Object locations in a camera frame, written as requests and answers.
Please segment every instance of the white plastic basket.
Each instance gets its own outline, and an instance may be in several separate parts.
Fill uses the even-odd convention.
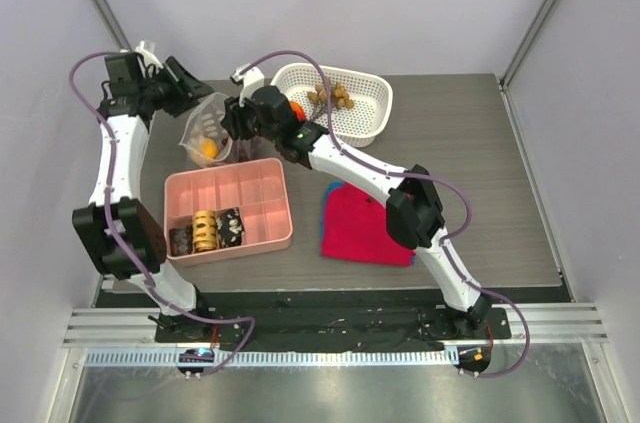
[[[370,145],[387,126],[393,101],[391,85],[379,76],[357,71],[329,66],[322,66],[322,70],[331,78],[332,83],[342,84],[355,103],[351,110],[331,112],[336,135],[354,147]],[[280,68],[271,82],[289,100],[302,106],[307,117],[311,116],[314,109],[307,98],[307,92],[315,91],[318,83],[321,83],[318,72],[307,63],[293,63]],[[320,116],[316,123],[326,127],[326,113]]]

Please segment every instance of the pink divided tray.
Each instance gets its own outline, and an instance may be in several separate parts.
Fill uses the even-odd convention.
[[[192,223],[200,210],[239,207],[245,227],[242,245],[168,259],[192,266],[212,261],[282,250],[291,244],[293,225],[282,163],[275,158],[176,173],[164,185],[164,237]]]

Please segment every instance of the plastic bag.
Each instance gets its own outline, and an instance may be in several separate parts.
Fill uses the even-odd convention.
[[[180,145],[185,147],[191,161],[201,168],[248,161],[256,156],[259,138],[233,141],[220,125],[227,98],[223,93],[205,97],[187,120]]]

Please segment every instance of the pink towel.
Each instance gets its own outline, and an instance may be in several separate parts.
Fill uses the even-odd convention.
[[[387,234],[386,210],[354,186],[329,193],[324,214],[322,255],[329,258],[410,266],[414,252]]]

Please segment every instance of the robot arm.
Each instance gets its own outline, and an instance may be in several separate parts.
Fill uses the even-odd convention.
[[[147,288],[145,275],[116,244],[106,223],[104,195],[112,155],[111,140],[104,127],[98,181],[89,205],[73,212],[73,226],[98,272],[129,281],[156,301],[161,310],[158,325],[188,339],[206,339],[210,332],[207,325],[178,314],[162,301],[170,301],[203,318],[211,317],[198,289],[182,279],[166,261],[162,228],[140,202],[140,172],[155,111],[162,109],[179,116],[213,89],[195,79],[174,58],[161,64],[144,44],[134,52],[106,57],[105,63],[111,96],[105,95],[99,111],[115,133],[117,154],[111,212],[119,235],[153,276],[153,291]],[[259,70],[249,70],[236,82],[240,81],[244,85],[240,97],[225,102],[226,113],[221,122],[230,137],[237,140],[261,136],[273,142],[286,160],[334,175],[379,201],[387,209],[389,235],[398,244],[414,249],[432,273],[462,334],[482,328],[491,306],[490,298],[466,284],[444,253],[446,246],[466,280],[476,283],[451,242],[440,244],[447,231],[433,183],[381,175],[354,163],[336,148],[326,128],[299,121],[288,99],[276,87],[264,86],[264,76]],[[349,148],[349,152],[378,168],[386,168],[389,173],[407,171],[355,149]],[[417,165],[411,173],[428,175]]]
[[[111,96],[105,92],[99,112],[115,135],[116,157],[112,161],[112,141],[103,125],[98,181],[89,205],[73,212],[73,226],[100,274],[129,281],[156,301],[161,310],[156,320],[159,325],[188,339],[207,338],[209,327],[180,315],[149,291],[145,275],[115,242],[104,206],[107,174],[113,164],[110,201],[115,228],[153,276],[154,293],[191,313],[210,317],[208,305],[197,288],[182,279],[166,261],[162,228],[140,201],[140,173],[154,113],[164,110],[177,117],[194,108],[213,89],[196,80],[173,57],[160,63],[145,42],[134,52],[106,57],[105,63]]]
[[[286,160],[336,176],[371,195],[386,207],[387,233],[399,245],[413,249],[436,279],[451,318],[461,333],[471,334],[484,326],[491,299],[467,283],[480,287],[451,241],[442,239],[447,235],[447,229],[433,182],[389,176],[408,170],[379,161],[339,140],[336,146],[326,128],[314,122],[299,121],[286,96],[276,87],[262,86],[264,78],[256,68],[246,72],[244,77],[236,71],[231,79],[244,83],[240,97],[225,102],[225,118],[221,124],[232,139],[266,138]],[[372,167],[386,169],[387,176],[354,162],[341,149]],[[409,173],[429,174],[418,165]],[[445,249],[459,273],[454,270]]]

